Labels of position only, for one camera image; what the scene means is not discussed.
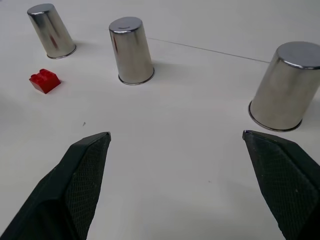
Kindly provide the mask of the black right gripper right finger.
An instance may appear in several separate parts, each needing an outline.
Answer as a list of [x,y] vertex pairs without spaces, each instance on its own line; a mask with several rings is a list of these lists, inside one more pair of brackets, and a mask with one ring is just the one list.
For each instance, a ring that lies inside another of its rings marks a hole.
[[287,240],[320,238],[320,166],[295,142],[242,134],[261,194]]

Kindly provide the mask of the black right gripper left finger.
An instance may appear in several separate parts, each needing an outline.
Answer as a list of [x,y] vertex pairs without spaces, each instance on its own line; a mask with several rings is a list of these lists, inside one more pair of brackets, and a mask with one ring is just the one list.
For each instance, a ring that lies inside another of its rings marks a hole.
[[95,216],[111,142],[109,132],[72,144],[33,189],[2,240],[85,240]]

